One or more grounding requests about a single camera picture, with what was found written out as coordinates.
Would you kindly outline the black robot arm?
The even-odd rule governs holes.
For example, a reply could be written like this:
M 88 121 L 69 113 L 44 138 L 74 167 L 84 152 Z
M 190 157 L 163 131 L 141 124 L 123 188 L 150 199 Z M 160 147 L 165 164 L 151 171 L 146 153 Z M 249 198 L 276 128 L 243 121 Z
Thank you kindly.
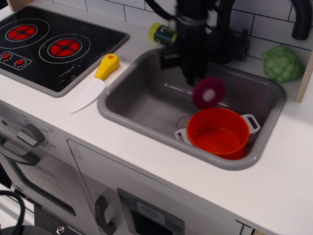
M 214 0 L 178 0 L 175 15 L 167 13 L 154 0 L 147 4 L 160 17 L 175 20 L 177 39 L 159 51 L 162 69 L 178 66 L 188 85 L 204 78 L 208 61 L 206 21 L 208 10 L 218 11 Z

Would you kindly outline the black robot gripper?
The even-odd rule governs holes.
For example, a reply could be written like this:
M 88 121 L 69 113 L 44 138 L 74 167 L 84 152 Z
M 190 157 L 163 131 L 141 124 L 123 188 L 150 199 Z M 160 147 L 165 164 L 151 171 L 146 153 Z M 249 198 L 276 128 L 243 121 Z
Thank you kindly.
M 161 69 L 179 66 L 187 84 L 196 86 L 201 80 L 197 73 L 205 73 L 208 60 L 206 19 L 176 17 L 176 26 L 176 41 L 158 52 L 159 66 Z

